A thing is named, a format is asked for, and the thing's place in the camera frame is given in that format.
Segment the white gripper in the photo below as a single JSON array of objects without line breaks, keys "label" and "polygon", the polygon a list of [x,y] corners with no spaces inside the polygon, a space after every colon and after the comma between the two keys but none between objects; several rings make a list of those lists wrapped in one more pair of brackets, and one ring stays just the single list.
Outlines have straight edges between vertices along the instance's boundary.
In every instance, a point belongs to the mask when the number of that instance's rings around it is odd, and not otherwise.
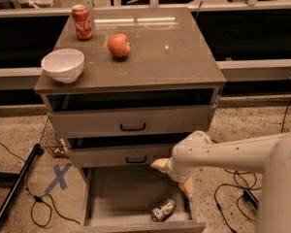
[{"label": "white gripper", "polygon": [[193,171],[192,168],[184,167],[173,158],[156,159],[151,163],[151,167],[161,173],[167,172],[173,181],[179,183],[178,187],[184,192],[187,198],[193,196],[193,180],[190,178]]}]

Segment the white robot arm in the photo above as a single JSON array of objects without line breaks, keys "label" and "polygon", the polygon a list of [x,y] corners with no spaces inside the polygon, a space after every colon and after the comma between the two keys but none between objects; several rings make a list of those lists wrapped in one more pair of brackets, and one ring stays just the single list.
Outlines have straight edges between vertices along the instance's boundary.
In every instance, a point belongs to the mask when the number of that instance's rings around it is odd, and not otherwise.
[{"label": "white robot arm", "polygon": [[256,233],[291,233],[291,132],[214,144],[208,134],[195,131],[173,147],[171,157],[151,167],[168,174],[188,197],[198,167],[261,173]]}]

